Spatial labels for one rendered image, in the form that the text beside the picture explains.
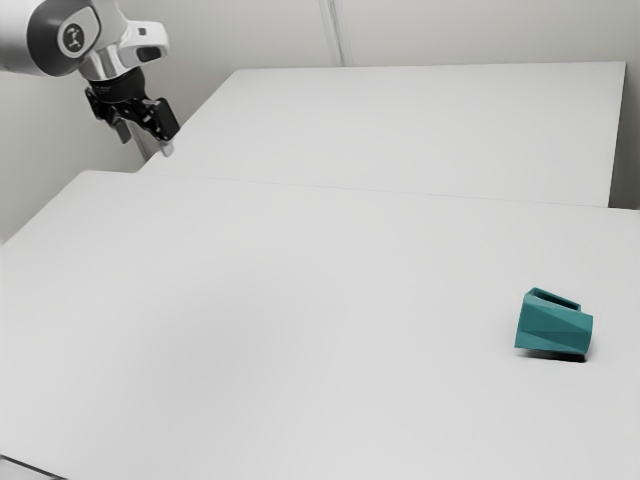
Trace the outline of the teal faceted mug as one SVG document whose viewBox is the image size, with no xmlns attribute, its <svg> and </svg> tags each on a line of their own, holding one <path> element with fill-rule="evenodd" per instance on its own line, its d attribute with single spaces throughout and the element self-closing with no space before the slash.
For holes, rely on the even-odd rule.
<svg viewBox="0 0 640 480">
<path fill-rule="evenodd" d="M 593 324 L 593 316 L 580 304 L 534 287 L 523 297 L 514 347 L 586 355 Z"/>
</svg>

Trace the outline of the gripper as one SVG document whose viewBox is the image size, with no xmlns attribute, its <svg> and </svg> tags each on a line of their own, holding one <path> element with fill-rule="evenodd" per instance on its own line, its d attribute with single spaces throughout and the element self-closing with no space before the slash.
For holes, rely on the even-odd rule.
<svg viewBox="0 0 640 480">
<path fill-rule="evenodd" d="M 161 153 L 170 157 L 179 122 L 165 98 L 150 100 L 145 85 L 143 71 L 132 69 L 110 80 L 90 81 L 85 95 L 94 116 L 112 126 L 123 145 L 132 139 L 127 124 L 132 120 L 139 126 L 149 125 Z"/>
</svg>

